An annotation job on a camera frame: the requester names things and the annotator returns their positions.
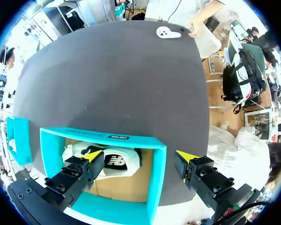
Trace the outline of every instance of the white shirt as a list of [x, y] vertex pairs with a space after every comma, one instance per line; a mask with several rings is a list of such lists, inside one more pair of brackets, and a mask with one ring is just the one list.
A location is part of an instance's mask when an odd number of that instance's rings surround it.
[[[217, 1], [225, 4], [227, 0]], [[171, 14], [174, 13], [168, 22], [187, 27], [189, 20], [197, 15], [211, 0], [181, 0], [179, 2], [180, 0], [150, 0], [148, 8], [154, 8], [154, 14], [158, 16], [158, 18], [153, 19], [167, 22]]]
[[18, 82], [21, 76], [21, 72], [23, 69], [23, 64], [15, 61], [14, 62], [14, 66], [12, 68], [7, 68], [4, 72], [4, 74], [6, 75], [6, 85], [5, 85], [5, 91], [9, 91], [10, 94], [12, 94], [17, 86], [18, 86]]

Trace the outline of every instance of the computer monitor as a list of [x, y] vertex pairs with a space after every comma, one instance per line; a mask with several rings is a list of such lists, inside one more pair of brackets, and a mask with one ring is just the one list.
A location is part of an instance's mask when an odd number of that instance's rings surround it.
[[245, 30], [245, 28], [237, 20], [233, 21], [230, 24], [230, 27], [240, 41], [244, 40], [247, 36], [249, 36], [248, 32]]

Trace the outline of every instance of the cardboard box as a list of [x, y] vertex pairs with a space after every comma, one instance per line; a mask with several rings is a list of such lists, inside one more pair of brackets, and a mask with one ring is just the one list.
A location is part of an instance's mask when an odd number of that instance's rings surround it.
[[[66, 146], [78, 142], [80, 141], [67, 138]], [[146, 203], [150, 183], [152, 153], [152, 150], [141, 150], [142, 166], [133, 176], [96, 180], [92, 188], [89, 191], [85, 191], [113, 200]]]
[[144, 158], [144, 165], [132, 177], [96, 181], [90, 192], [81, 193], [72, 209], [110, 223], [151, 225], [162, 191], [167, 147], [149, 136], [102, 133], [69, 127], [42, 127], [40, 141], [47, 177], [55, 176], [65, 166], [62, 154], [65, 146], [70, 144], [69, 139], [75, 140], [72, 143], [92, 142], [142, 149]]

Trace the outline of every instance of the cable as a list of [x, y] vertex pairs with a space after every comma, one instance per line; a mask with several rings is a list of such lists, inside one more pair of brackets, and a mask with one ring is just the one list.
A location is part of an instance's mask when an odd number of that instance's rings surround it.
[[175, 11], [169, 16], [169, 18], [168, 18], [168, 20], [167, 20], [167, 23], [169, 22], [171, 16], [177, 11], [177, 9], [178, 9], [178, 7], [179, 7], [181, 1], [182, 1], [182, 0], [180, 0], [180, 2], [179, 2], [179, 4], [177, 5], [177, 8], [175, 9]]
[[231, 219], [232, 217], [236, 216], [237, 214], [239, 214], [239, 213], [241, 213], [243, 211], [246, 211], [246, 210], [248, 210], [248, 209], [250, 209], [250, 208], [252, 208], [254, 206], [257, 206], [257, 205], [269, 205], [269, 204], [270, 204], [270, 202], [255, 202], [255, 203], [243, 206], [243, 207], [239, 208], [238, 210], [232, 212], [231, 214], [227, 215], [223, 219], [220, 219], [217, 222], [213, 223], [212, 225], [220, 225], [220, 224], [226, 222], [227, 220]]

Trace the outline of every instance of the hand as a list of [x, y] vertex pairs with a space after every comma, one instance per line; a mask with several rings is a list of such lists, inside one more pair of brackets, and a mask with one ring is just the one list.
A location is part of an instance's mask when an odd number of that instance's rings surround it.
[[188, 25], [192, 26], [192, 32], [188, 34], [189, 36], [191, 36], [192, 38], [200, 36], [203, 28], [203, 21], [195, 16], [188, 22]]

